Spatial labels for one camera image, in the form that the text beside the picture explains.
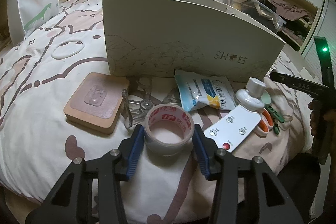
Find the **cardboard box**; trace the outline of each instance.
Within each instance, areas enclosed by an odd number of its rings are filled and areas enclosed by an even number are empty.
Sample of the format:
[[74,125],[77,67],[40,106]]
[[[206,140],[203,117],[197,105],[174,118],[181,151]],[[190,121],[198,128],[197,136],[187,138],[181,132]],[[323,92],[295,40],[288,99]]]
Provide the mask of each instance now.
[[215,0],[103,0],[105,43],[115,76],[173,77],[174,69],[261,79],[285,42]]

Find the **patterned bedding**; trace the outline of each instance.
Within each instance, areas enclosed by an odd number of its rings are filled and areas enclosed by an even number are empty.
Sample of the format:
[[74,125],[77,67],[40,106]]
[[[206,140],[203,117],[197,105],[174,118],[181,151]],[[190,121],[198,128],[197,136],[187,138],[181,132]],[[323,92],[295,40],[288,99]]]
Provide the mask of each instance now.
[[[76,43],[84,49],[69,58],[55,60],[51,52],[62,44],[63,52]],[[281,52],[273,67],[300,76]],[[27,40],[0,58],[0,183],[18,195],[40,203],[71,160],[91,160],[117,148],[130,136],[121,120],[114,133],[104,135],[67,122],[63,108],[90,72],[109,74],[102,22],[102,0],[69,0],[60,14],[37,29]],[[264,79],[273,107],[288,122],[278,136],[260,138],[254,133],[234,152],[251,159],[261,155],[278,173],[302,150],[311,147],[308,95]],[[143,97],[135,79],[130,94]],[[157,103],[176,99],[174,79],[152,81],[152,99]],[[234,89],[241,83],[232,83]],[[203,129],[226,115],[212,108],[192,113]],[[209,215],[214,182],[201,175],[189,143],[175,157],[161,158],[146,148],[137,172],[121,185],[129,223],[181,223]],[[243,200],[242,183],[239,201]],[[97,213],[97,182],[93,184],[93,213]]]

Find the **scissors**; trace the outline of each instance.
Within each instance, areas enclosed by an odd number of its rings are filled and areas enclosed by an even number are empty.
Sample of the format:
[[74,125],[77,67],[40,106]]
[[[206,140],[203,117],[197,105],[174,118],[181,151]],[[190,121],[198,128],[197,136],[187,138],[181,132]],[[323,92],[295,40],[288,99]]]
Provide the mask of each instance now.
[[271,131],[274,127],[273,118],[269,114],[269,112],[266,110],[266,108],[264,108],[263,112],[260,113],[260,116],[261,116],[261,121],[253,129],[253,131],[261,137],[266,137],[268,132]]

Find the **white bottle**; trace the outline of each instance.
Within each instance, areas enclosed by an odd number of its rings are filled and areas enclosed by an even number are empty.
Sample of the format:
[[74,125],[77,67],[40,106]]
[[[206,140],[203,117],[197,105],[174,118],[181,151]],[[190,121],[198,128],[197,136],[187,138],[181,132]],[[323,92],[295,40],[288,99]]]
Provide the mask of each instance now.
[[261,120],[259,112],[264,103],[261,96],[266,85],[256,78],[250,78],[246,88],[236,92],[239,105],[224,118],[204,131],[204,135],[214,139],[218,148],[232,152],[252,132]]

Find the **medicine packet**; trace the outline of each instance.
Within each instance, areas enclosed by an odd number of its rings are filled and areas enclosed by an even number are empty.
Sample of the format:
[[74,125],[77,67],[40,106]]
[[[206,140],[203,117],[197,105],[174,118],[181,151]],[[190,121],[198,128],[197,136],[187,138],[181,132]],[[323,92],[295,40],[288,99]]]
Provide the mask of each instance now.
[[195,72],[175,70],[182,108],[192,111],[207,105],[222,109],[233,110],[234,92],[225,76],[203,76]]

